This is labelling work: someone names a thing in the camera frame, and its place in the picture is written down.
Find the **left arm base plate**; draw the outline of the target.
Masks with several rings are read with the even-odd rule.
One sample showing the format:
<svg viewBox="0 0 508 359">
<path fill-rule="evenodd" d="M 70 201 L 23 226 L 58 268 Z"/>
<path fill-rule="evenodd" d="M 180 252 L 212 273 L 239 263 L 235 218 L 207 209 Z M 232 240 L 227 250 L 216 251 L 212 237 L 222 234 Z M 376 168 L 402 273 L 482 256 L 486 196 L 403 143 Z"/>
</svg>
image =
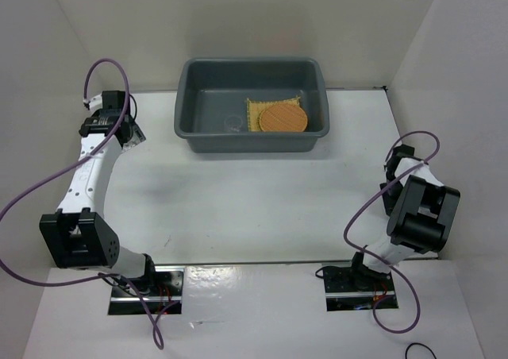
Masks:
<svg viewBox="0 0 508 359">
<path fill-rule="evenodd" d="M 152 316 L 180 315 L 182 312 L 183 266 L 157 265 L 149 277 L 131 278 Z M 108 315 L 142 315 L 144 307 L 133 287 L 125 280 L 113 284 Z"/>
</svg>

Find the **square bamboo mat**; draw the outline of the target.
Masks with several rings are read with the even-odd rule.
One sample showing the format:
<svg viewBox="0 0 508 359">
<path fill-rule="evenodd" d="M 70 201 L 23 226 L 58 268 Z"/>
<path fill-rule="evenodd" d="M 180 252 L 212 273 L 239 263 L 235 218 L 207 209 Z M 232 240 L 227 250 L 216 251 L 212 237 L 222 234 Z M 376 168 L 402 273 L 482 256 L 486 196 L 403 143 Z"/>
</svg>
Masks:
<svg viewBox="0 0 508 359">
<path fill-rule="evenodd" d="M 247 124 L 249 132 L 259 132 L 261 131 L 259 119 L 260 115 L 269 107 L 274 105 L 279 105 L 282 103 L 287 103 L 295 106 L 300 106 L 300 96 L 296 96 L 293 98 L 287 98 L 282 100 L 275 101 L 255 101 L 250 98 L 246 99 L 246 110 L 247 110 Z"/>
</svg>

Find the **round orange woven tray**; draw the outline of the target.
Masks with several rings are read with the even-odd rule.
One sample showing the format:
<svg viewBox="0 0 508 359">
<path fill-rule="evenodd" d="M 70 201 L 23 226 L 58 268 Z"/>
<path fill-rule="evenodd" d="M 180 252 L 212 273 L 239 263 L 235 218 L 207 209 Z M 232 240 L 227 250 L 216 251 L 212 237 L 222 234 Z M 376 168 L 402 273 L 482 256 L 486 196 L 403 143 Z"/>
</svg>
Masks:
<svg viewBox="0 0 508 359">
<path fill-rule="evenodd" d="M 281 103 L 264 110 L 259 126 L 264 132 L 304 132 L 308 125 L 306 112 L 297 105 Z"/>
</svg>

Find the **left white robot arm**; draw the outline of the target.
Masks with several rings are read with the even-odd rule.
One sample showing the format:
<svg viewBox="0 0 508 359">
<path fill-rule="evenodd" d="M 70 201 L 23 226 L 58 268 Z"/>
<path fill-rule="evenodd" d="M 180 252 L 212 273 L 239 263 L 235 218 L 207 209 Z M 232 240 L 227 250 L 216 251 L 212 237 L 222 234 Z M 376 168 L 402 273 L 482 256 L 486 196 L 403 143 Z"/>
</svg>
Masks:
<svg viewBox="0 0 508 359">
<path fill-rule="evenodd" d="M 124 105 L 124 91 L 103 91 L 90 102 L 91 116 L 80 127 L 80 157 L 66 195 L 53 214 L 42 215 L 40 232 L 58 268 L 98 269 L 129 279 L 140 295 L 158 285 L 152 258 L 121 246 L 104 219 L 106 191 L 118 157 L 145 136 Z"/>
</svg>

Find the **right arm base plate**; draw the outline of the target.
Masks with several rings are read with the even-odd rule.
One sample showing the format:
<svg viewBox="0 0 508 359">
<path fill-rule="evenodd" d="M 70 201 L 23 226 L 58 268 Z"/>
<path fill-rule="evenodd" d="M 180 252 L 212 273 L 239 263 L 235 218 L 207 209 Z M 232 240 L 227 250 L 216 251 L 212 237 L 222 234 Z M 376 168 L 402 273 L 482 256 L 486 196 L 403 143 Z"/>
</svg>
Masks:
<svg viewBox="0 0 508 359">
<path fill-rule="evenodd" d="M 314 275 L 323 282 L 327 311 L 371 311 L 378 301 L 378 309 L 398 308 L 390 275 L 363 276 L 350 265 L 321 266 Z"/>
</svg>

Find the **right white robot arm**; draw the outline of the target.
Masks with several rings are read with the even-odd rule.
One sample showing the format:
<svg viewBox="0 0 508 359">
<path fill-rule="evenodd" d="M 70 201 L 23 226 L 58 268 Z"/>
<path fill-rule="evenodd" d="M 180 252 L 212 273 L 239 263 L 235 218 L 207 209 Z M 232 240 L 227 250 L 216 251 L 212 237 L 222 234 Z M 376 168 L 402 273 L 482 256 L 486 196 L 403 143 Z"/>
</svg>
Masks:
<svg viewBox="0 0 508 359">
<path fill-rule="evenodd" d="M 460 202 L 460 192 L 439 181 L 427 164 L 414 155 L 414 148 L 400 145 L 393 149 L 385 165 L 386 182 L 381 189 L 403 172 L 414 170 L 382 194 L 389 217 L 387 235 L 367 250 L 381 257 L 355 253 L 348 281 L 357 290 L 368 288 L 374 281 L 385 279 L 390 266 L 414 254 L 439 253 L 448 240 Z"/>
</svg>

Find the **grey plastic bin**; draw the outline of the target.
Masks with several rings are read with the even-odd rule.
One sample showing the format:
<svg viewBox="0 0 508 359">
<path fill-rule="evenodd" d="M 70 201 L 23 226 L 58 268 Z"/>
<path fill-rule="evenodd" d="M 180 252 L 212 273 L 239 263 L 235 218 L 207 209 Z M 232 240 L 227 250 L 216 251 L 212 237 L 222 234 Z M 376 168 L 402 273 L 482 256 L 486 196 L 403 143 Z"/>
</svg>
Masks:
<svg viewBox="0 0 508 359">
<path fill-rule="evenodd" d="M 304 132 L 249 132 L 246 99 L 300 96 Z M 228 115 L 242 117 L 239 133 L 224 130 Z M 319 64 L 308 57 L 196 58 L 180 76 L 175 133 L 194 152 L 309 152 L 329 132 L 329 102 Z"/>
</svg>

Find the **clear plastic cup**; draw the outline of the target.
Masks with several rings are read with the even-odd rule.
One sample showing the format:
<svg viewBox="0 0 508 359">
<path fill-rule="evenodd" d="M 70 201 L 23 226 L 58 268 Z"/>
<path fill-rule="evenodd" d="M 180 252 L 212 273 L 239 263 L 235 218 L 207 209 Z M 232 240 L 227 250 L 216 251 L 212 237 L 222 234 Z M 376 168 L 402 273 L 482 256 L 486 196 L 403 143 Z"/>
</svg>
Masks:
<svg viewBox="0 0 508 359">
<path fill-rule="evenodd" d="M 224 130 L 228 133 L 239 133 L 242 131 L 244 121 L 242 117 L 236 115 L 228 115 L 224 120 Z"/>
</svg>

